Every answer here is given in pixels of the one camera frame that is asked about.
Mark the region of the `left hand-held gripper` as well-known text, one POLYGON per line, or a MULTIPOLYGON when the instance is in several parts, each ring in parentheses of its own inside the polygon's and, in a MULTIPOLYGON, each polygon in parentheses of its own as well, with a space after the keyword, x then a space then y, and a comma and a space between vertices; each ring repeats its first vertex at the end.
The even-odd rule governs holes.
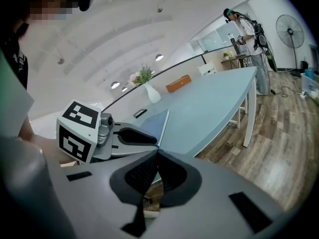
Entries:
POLYGON ((90 163, 95 149, 106 144, 114 126, 111 158, 120 158, 159 147, 152 143, 126 141, 157 141, 157 138, 129 123, 115 123, 111 114, 95 106, 72 100, 56 121, 56 140, 60 150, 80 163, 90 163))

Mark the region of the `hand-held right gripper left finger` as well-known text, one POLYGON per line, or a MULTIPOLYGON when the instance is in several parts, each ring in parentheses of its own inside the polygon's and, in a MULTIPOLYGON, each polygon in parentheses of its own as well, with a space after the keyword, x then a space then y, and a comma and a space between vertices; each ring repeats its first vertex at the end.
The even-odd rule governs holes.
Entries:
POLYGON ((57 239, 156 239, 146 225, 143 197, 157 172, 157 151, 62 168, 47 159, 46 224, 57 239))

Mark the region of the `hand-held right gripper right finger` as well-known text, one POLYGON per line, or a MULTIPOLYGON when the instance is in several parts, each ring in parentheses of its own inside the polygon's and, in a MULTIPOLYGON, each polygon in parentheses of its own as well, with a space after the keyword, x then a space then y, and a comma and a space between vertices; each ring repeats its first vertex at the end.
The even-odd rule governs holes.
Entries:
POLYGON ((282 216, 282 208, 236 172, 160 151, 164 195, 149 239, 249 239, 282 216))

